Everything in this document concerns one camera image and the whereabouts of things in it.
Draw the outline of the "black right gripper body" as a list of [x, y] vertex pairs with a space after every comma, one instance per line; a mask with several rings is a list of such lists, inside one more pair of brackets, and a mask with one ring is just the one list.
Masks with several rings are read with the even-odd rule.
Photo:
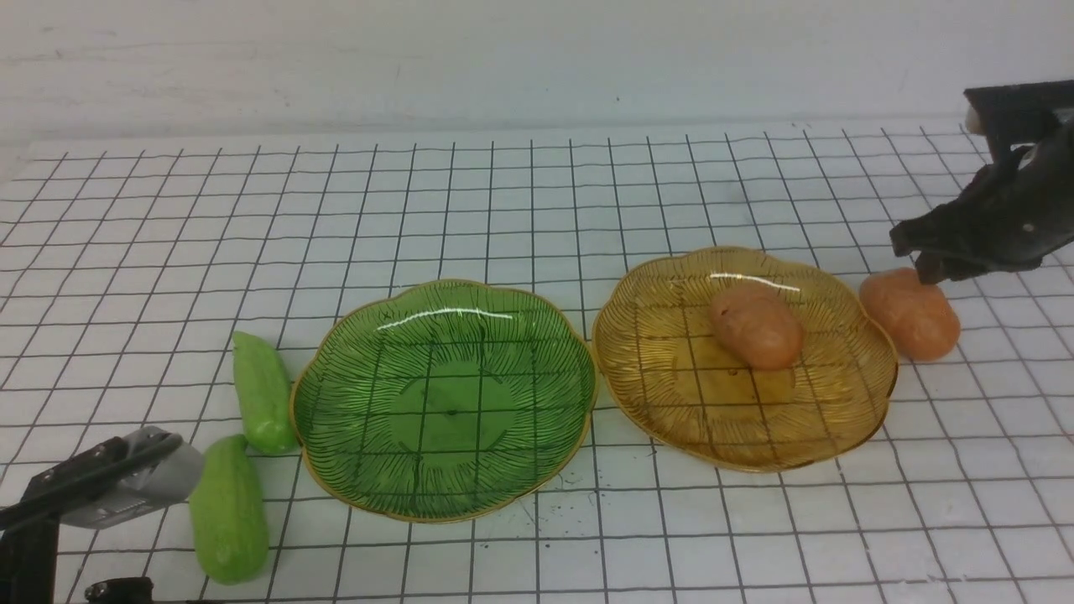
[[1010, 149], [954, 201], [956, 271], [1028, 271], [1071, 243], [1071, 127]]

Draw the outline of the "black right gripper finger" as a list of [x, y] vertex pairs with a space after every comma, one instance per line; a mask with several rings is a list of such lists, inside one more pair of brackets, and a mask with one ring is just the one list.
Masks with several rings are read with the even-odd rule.
[[920, 251], [915, 260], [915, 271], [924, 285], [939, 285], [947, 281], [961, 282], [986, 274], [981, 263], [934, 251]]
[[891, 251], [898, 258], [905, 258], [911, 253], [948, 251], [956, 233], [957, 229], [947, 216], [925, 214], [891, 227]]

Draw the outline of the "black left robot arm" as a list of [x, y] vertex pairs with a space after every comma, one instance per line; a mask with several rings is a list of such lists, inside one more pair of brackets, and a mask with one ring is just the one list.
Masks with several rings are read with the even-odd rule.
[[4, 603], [49, 603], [64, 524], [106, 529], [180, 502], [190, 506], [195, 553], [207, 553], [224, 583], [253, 580], [268, 559], [268, 524], [250, 445], [231, 435], [199, 451], [143, 427], [42, 471], [3, 509]]

